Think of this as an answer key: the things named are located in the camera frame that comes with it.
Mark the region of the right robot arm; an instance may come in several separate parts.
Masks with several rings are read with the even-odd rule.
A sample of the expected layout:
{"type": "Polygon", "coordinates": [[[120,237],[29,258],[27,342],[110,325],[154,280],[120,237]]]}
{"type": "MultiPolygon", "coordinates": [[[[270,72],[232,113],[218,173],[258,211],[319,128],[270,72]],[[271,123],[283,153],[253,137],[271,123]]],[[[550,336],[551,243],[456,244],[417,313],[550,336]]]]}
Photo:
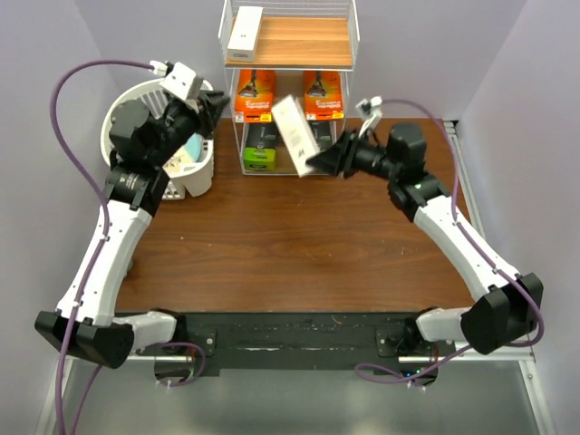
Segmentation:
{"type": "Polygon", "coordinates": [[[348,130],[307,163],[331,176],[364,172],[386,180],[392,204],[437,245],[474,301],[467,308],[428,308],[414,315],[403,335],[406,350],[422,356],[437,341],[451,340],[490,354],[537,330],[543,283],[502,259],[460,213],[449,191],[425,167],[427,141],[421,127],[396,123],[383,146],[370,137],[348,130]]]}

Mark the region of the green black razor box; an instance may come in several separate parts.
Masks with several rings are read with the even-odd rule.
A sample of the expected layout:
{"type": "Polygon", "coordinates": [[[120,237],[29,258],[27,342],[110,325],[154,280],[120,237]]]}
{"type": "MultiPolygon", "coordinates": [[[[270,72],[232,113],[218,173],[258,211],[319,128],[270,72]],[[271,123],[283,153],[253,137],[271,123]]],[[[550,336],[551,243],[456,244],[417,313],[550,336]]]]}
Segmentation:
{"type": "Polygon", "coordinates": [[[244,168],[253,171],[274,171],[279,141],[278,129],[273,122],[249,124],[242,153],[244,168]]]}
{"type": "Polygon", "coordinates": [[[318,149],[325,151],[334,145],[334,121],[309,121],[318,149]]]}

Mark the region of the white Harry's box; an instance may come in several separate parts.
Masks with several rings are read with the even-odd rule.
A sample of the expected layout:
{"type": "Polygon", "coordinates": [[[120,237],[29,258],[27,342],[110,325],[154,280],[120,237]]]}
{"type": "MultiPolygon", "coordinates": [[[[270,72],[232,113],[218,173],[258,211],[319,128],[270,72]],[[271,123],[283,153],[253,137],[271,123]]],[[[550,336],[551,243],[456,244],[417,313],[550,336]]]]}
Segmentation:
{"type": "Polygon", "coordinates": [[[273,105],[271,113],[297,175],[304,177],[313,173],[314,168],[307,161],[316,156],[320,148],[299,101],[288,94],[273,105]]]}

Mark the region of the grey Harry's box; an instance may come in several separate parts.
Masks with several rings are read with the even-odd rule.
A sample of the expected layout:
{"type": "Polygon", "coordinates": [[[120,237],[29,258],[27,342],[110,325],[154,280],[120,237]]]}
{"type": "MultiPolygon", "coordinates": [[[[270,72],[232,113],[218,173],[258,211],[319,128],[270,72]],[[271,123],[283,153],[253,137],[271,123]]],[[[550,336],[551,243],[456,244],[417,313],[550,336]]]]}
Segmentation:
{"type": "Polygon", "coordinates": [[[227,59],[230,62],[251,63],[255,60],[263,11],[261,6],[238,8],[227,44],[227,59]]]}

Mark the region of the orange Gillette razor pack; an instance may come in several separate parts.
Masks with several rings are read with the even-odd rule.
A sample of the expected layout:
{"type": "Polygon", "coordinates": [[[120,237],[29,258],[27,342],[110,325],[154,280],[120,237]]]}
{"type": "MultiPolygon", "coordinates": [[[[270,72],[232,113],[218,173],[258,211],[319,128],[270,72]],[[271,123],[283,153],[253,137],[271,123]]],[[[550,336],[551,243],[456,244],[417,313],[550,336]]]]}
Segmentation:
{"type": "Polygon", "coordinates": [[[337,71],[304,71],[304,113],[308,121],[343,118],[341,75],[337,71]]]}
{"type": "Polygon", "coordinates": [[[239,123],[272,122],[276,93],[274,70],[242,69],[234,94],[234,119],[239,123]]]}

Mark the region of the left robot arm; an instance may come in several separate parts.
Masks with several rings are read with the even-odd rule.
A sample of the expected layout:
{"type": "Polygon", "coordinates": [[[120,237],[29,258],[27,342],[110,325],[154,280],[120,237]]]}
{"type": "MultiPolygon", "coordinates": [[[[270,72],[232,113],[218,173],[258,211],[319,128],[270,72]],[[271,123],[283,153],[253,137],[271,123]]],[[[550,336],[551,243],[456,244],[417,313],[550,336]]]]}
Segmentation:
{"type": "Polygon", "coordinates": [[[168,101],[159,116],[140,99],[117,104],[108,116],[110,171],[92,240],[63,299],[53,311],[40,312],[34,322],[53,348],[112,369],[151,345],[178,355],[188,344],[181,314],[115,314],[132,255],[169,184],[164,164],[192,135],[211,138],[229,102],[221,91],[202,91],[190,103],[164,94],[168,101]]]}

